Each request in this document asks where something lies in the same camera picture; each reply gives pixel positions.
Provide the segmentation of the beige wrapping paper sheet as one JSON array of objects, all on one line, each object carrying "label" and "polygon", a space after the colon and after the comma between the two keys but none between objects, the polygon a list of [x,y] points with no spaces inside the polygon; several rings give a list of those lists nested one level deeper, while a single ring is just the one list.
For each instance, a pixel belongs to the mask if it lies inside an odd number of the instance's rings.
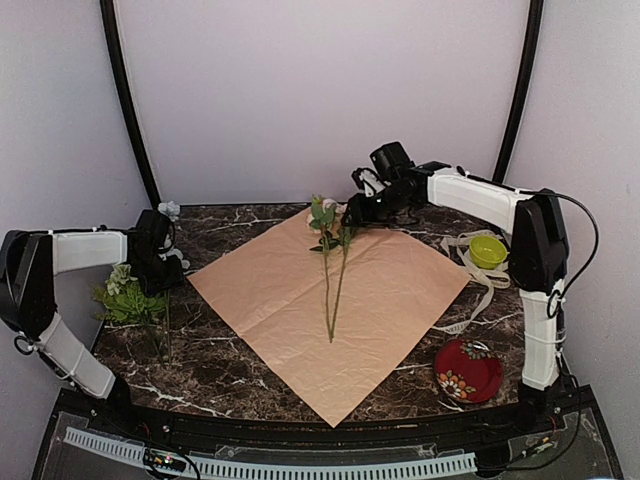
[{"label": "beige wrapping paper sheet", "polygon": [[205,302],[331,426],[408,356],[469,274],[408,234],[322,254],[300,212],[194,273]]}]

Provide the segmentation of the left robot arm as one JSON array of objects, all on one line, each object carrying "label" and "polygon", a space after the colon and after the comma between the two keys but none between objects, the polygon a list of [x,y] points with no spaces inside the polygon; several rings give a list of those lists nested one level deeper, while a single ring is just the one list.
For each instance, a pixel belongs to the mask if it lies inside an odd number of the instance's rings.
[{"label": "left robot arm", "polygon": [[166,293],[184,281],[181,258],[170,252],[173,219],[141,212],[128,230],[9,231],[1,246],[1,319],[15,332],[15,348],[37,354],[62,380],[106,401],[103,421],[120,436],[141,427],[127,382],[101,363],[65,324],[55,294],[58,275],[94,267],[113,271],[102,301],[109,319],[149,325],[165,311]]}]

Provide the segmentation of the pink fake rose stem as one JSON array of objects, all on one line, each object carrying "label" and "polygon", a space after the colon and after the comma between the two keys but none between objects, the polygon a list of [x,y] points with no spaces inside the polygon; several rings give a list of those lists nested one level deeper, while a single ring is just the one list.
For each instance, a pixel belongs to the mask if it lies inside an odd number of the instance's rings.
[{"label": "pink fake rose stem", "polygon": [[332,318],[329,325],[329,342],[332,343],[335,339],[336,335],[336,324],[338,320],[338,314],[341,303],[342,289],[344,283],[344,277],[347,267],[347,259],[350,252],[351,243],[353,238],[356,235],[357,228],[343,228],[340,223],[340,227],[338,229],[338,243],[342,252],[342,260],[340,266],[340,272],[338,277],[338,285],[337,285],[337,293],[334,302],[334,308],[332,312]]}]

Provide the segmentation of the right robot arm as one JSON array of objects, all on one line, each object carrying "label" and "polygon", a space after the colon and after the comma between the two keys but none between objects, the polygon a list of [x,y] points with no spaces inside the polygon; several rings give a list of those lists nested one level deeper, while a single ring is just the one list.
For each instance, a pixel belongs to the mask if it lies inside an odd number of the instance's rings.
[{"label": "right robot arm", "polygon": [[548,390],[559,378],[569,243],[559,202],[551,190],[525,191],[493,183],[461,167],[409,159],[398,142],[370,155],[371,166],[352,174],[357,192],[344,225],[374,227],[408,207],[434,205],[484,221],[509,237],[508,273],[524,307],[525,360],[521,382]]}]

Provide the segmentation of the blue fake flower stem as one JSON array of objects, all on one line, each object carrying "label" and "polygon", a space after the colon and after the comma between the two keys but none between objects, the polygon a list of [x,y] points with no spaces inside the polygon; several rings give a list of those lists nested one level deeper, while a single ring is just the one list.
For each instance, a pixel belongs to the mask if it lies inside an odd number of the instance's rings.
[{"label": "blue fake flower stem", "polygon": [[168,217],[171,222],[176,222],[181,213],[181,206],[174,201],[161,202],[157,211]]}]

